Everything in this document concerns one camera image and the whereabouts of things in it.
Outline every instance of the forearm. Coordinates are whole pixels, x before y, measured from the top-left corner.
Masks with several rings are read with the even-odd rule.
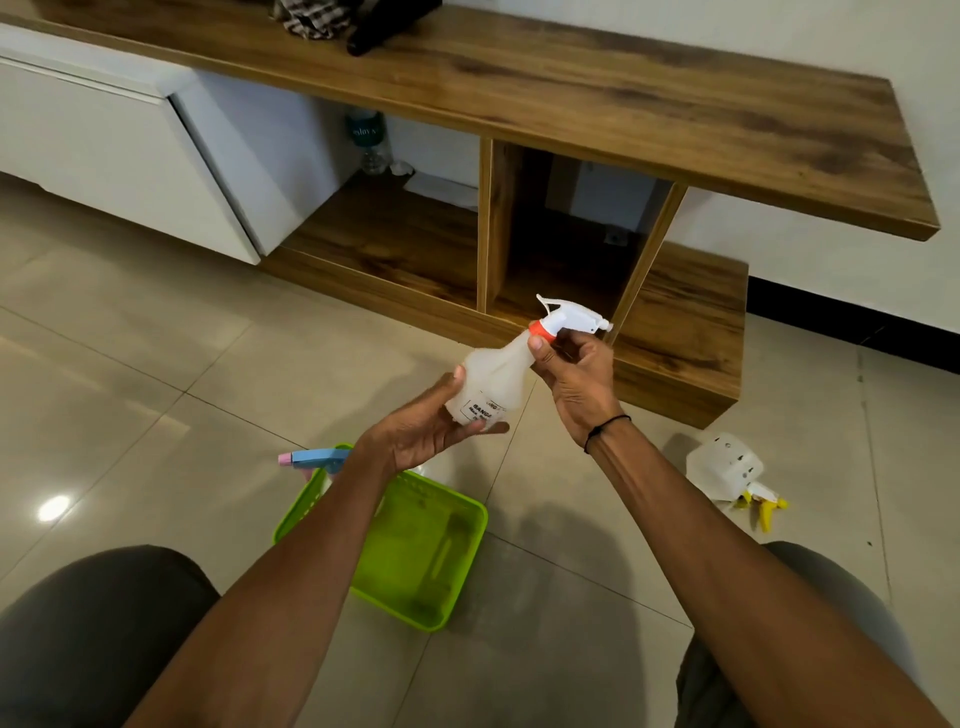
[[[330,644],[388,478],[358,444],[303,521],[210,610],[128,724],[291,724]]]
[[[946,725],[868,638],[693,487],[635,427],[589,445],[697,634],[761,725]]]

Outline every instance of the white cabinet drawer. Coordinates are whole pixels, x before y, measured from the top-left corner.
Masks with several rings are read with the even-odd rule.
[[[250,263],[250,239],[167,99],[0,58],[0,168]]]

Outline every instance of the water bottle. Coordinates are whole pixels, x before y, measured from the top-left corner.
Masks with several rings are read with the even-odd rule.
[[[391,160],[383,114],[370,109],[351,109],[347,114],[347,128],[353,143],[363,150],[360,169],[368,175],[386,172]]]

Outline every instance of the green plastic basket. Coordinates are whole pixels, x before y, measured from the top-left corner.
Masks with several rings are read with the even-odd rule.
[[[313,474],[276,527],[274,543],[309,513],[325,480],[325,470]],[[436,632],[450,619],[487,518],[483,503],[422,475],[401,473],[387,485],[373,517],[350,590],[411,626]]]

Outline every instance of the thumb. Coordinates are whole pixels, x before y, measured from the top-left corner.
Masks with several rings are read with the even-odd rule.
[[[423,393],[423,398],[431,406],[440,409],[444,404],[454,398],[454,396],[463,389],[464,380],[467,378],[467,370],[463,364],[458,364],[453,372],[447,372],[441,376],[437,383]]]
[[[547,344],[542,336],[531,336],[527,340],[527,346],[530,347],[530,353],[537,360],[539,368],[549,372],[557,379],[564,378],[569,367],[573,365],[568,361],[563,361],[557,352]]]

